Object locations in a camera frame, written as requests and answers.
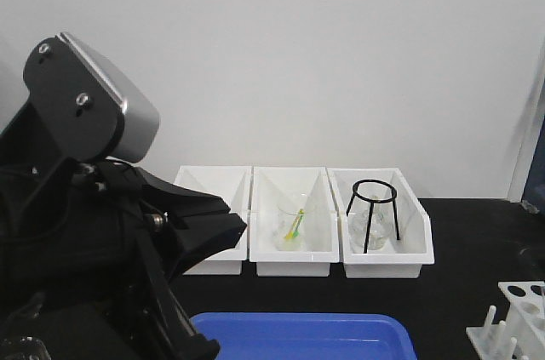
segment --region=test tube rack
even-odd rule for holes
[[[482,360],[542,360],[545,358],[544,282],[499,282],[509,300],[505,320],[493,324],[496,307],[490,306],[485,324],[466,328]]]

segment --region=white bin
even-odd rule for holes
[[[278,204],[294,194],[306,194],[312,204],[312,227],[302,226],[304,250],[278,250]],[[339,261],[336,211],[325,168],[254,167],[250,225],[250,261],[256,262],[260,277],[327,277],[330,263]]]
[[[233,213],[248,223],[251,176],[250,166],[181,166],[175,184],[220,196]],[[184,275],[239,275],[242,261],[247,258],[248,229],[235,248],[210,256]]]
[[[341,224],[341,261],[347,277],[418,277],[422,264],[434,263],[432,231],[429,216],[419,203],[399,169],[327,169],[331,188],[336,200]],[[368,250],[367,254],[356,254],[350,245],[347,207],[352,196],[352,187],[359,180],[381,180],[397,190],[396,204],[400,240],[395,231],[382,249]],[[389,197],[389,190],[384,187]],[[355,198],[357,203],[365,201]],[[391,208],[391,203],[382,204]]]

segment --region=black tabletop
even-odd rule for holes
[[[539,278],[520,252],[545,248],[545,219],[500,200],[424,199],[432,220],[435,264],[417,279],[347,279],[342,264],[329,277],[184,276],[172,285],[188,315],[208,311],[380,313],[407,329],[420,360],[478,360],[466,327],[496,321],[508,302],[501,281]],[[28,329],[52,358],[135,358],[90,306],[46,313]]]

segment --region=blue plastic tray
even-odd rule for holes
[[[219,360],[416,360],[404,327],[383,315],[203,313],[192,320],[220,342]]]

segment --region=white wall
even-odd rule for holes
[[[142,165],[167,180],[182,163],[397,166],[421,197],[505,197],[545,0],[0,0],[0,123],[58,31],[160,110]]]

